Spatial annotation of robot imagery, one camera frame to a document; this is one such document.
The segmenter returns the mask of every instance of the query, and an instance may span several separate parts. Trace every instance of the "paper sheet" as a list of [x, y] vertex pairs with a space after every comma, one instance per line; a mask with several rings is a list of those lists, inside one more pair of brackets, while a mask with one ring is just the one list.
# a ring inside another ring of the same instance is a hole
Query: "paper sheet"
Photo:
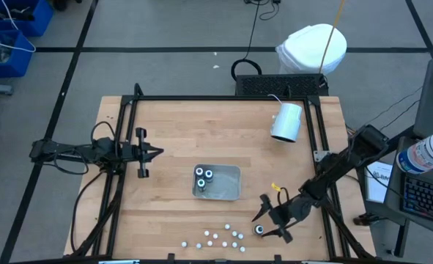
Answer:
[[[384, 164], [382, 162], [374, 162], [368, 166], [368, 169], [374, 176], [386, 186], [389, 185], [391, 178], [392, 165]], [[366, 170], [366, 200], [370, 202], [383, 203], [387, 188], [378, 183], [372, 175]]]

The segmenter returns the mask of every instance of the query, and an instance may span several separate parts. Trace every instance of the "white cup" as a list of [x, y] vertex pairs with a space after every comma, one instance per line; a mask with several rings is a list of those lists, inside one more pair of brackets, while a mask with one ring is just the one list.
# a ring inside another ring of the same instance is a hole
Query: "white cup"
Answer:
[[273, 116], [275, 122], [270, 130], [272, 137], [283, 142], [296, 142], [302, 111], [300, 106], [293, 103], [282, 103], [278, 115]]

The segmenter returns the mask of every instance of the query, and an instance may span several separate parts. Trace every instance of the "desk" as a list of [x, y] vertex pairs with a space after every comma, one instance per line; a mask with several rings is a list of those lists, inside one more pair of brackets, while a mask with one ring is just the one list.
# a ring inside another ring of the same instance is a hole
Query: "desk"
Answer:
[[[104, 97], [97, 122], [108, 121], [115, 127], [119, 102], [120, 97]], [[339, 99], [324, 97], [321, 105], [330, 149], [343, 150], [347, 146], [347, 132]], [[276, 192], [271, 189], [271, 183], [286, 186], [293, 197], [301, 184], [314, 176], [304, 114], [296, 143], [281, 143], [270, 138], [272, 116], [279, 107], [275, 100], [139, 101], [135, 126], [146, 128], [147, 142], [164, 148], [164, 153], [148, 165], [150, 176], [147, 179], [137, 178], [138, 163], [128, 164], [113, 257], [166, 259], [168, 253], [175, 253], [178, 260], [273, 260], [274, 254], [281, 254], [283, 260], [327, 260], [320, 210], [313, 209], [305, 221], [290, 229], [294, 238], [290, 244], [285, 244], [281, 238], [260, 239], [251, 234], [251, 219], [261, 203], [259, 195], [268, 193], [276, 203]], [[317, 119], [314, 112], [311, 113], [320, 145]], [[108, 128], [100, 126], [95, 138], [109, 135]], [[193, 197], [192, 173], [196, 164], [239, 166], [243, 182], [240, 199], [221, 202]], [[84, 175], [81, 188], [96, 174], [97, 169], [91, 169]], [[78, 204], [77, 245], [97, 221], [104, 182], [105, 177], [102, 177], [92, 184]], [[364, 248], [375, 255], [370, 229], [352, 222], [365, 211], [358, 183], [344, 177], [337, 186], [347, 226]], [[266, 230], [274, 227], [268, 216], [259, 222]], [[245, 235], [242, 241], [236, 240], [246, 248], [245, 253], [222, 248], [222, 241], [234, 241], [230, 232], [223, 228], [226, 223]], [[211, 248], [205, 247], [209, 240], [204, 236], [205, 230], [220, 235], [220, 238], [212, 239], [215, 245]], [[333, 231], [336, 252], [340, 255], [337, 229], [334, 227]], [[107, 234], [106, 227], [101, 252], [105, 251]], [[189, 247], [182, 248], [182, 241], [187, 241]], [[202, 243], [204, 248], [197, 250], [196, 243]], [[65, 254], [70, 252], [67, 242]]]

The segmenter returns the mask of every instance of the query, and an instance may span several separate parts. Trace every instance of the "bottle label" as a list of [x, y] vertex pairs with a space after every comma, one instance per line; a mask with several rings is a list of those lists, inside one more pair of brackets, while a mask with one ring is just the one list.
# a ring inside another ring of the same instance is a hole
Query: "bottle label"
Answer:
[[413, 174], [421, 174], [433, 169], [433, 155], [429, 144], [431, 137], [420, 141], [397, 155], [401, 170]]

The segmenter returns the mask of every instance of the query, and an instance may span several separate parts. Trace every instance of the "computer keyboard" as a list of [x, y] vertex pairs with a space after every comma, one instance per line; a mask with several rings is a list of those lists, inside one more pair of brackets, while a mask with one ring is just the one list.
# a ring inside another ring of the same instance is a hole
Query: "computer keyboard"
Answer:
[[433, 221], [433, 184], [405, 177], [401, 210]]

